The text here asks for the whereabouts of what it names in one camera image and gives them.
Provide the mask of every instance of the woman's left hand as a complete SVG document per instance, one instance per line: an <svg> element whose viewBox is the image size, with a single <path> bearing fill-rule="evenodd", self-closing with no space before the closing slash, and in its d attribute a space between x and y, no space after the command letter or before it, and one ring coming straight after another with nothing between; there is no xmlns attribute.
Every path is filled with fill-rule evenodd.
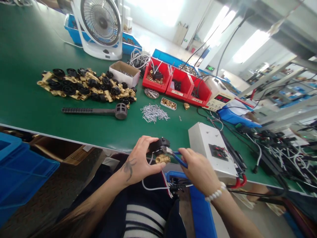
<svg viewBox="0 0 317 238"><path fill-rule="evenodd" d="M149 175L157 174L165 167L165 163L149 165L146 160L146 153L150 143L157 140L158 138L142 136L136 143L125 164L116 172L120 177L124 178L126 186L138 183Z"/></svg>

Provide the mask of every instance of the green workbench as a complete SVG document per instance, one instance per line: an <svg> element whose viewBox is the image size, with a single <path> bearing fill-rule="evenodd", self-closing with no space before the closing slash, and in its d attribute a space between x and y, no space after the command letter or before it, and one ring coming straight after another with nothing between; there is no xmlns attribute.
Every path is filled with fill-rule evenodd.
<svg viewBox="0 0 317 238"><path fill-rule="evenodd" d="M83 49L64 43L59 36L72 42L63 27L65 15L48 10L42 4L34 3L32 7L0 5L0 18L0 125L126 153L131 152L142 135L165 137L173 150L190 147L188 129L197 122L211 125L197 114L196 107L185 110L183 102L166 95L163 96L177 103L177 110L162 107L170 119L147 123L140 109L149 103L160 105L162 95L156 100L146 97L142 79L137 85L137 102L131 105L126 120L117 120L114 116L63 114L62 107L114 108L116 102L55 97L36 84L41 80L42 71L90 67L100 75L113 62L93 58ZM122 61L128 59L129 56L124 55ZM280 187L261 168L253 174L251 169L256 158L250 149L227 128L224 133L245 160L249 168L246 171L248 181ZM250 141L247 143L256 149ZM302 192L295 182L288 181L288 184L292 190Z"/></svg>

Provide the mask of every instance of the white label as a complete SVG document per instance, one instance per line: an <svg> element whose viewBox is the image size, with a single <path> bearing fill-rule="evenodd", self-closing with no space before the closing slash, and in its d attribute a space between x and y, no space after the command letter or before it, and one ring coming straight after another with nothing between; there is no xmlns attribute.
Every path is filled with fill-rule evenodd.
<svg viewBox="0 0 317 238"><path fill-rule="evenodd" d="M86 145L86 146L83 147L83 150L88 152L88 151L90 151L91 148L92 148L92 146Z"/></svg>
<svg viewBox="0 0 317 238"><path fill-rule="evenodd" d="M179 96L184 96L184 94L179 92L179 91L172 90L172 93L175 93L175 94L177 94Z"/></svg>
<svg viewBox="0 0 317 238"><path fill-rule="evenodd" d="M193 101L196 101L196 102L199 102L199 103L202 103L202 100L199 100L197 98L192 98Z"/></svg>

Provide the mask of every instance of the wrist tattoo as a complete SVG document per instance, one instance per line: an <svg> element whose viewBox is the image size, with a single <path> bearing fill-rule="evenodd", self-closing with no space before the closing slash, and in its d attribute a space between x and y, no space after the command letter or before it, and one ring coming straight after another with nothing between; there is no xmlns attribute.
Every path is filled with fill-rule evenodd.
<svg viewBox="0 0 317 238"><path fill-rule="evenodd" d="M130 177L126 180L127 182L130 180L130 178L132 177L132 174L133 174L132 166L136 164L136 162L134 162L133 164L131 163L133 160L135 160L135 158L130 160L130 161L128 158L120 170L120 171L123 170L123 172L125 172L125 173L130 172Z"/></svg>

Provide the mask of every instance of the white control box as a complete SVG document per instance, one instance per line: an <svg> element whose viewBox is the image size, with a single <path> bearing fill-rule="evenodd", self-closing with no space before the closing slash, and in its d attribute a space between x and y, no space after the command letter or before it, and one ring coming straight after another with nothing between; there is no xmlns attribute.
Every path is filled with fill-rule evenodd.
<svg viewBox="0 0 317 238"><path fill-rule="evenodd" d="M234 162L228 153L220 131L201 122L196 123L188 130L191 149L205 156L216 171L218 177L236 178ZM217 158L212 155L212 146L222 147L227 151L228 159Z"/></svg>
<svg viewBox="0 0 317 238"><path fill-rule="evenodd" d="M235 99L235 95L223 85L220 79L210 76L205 83L212 94L204 108L215 112Z"/></svg>

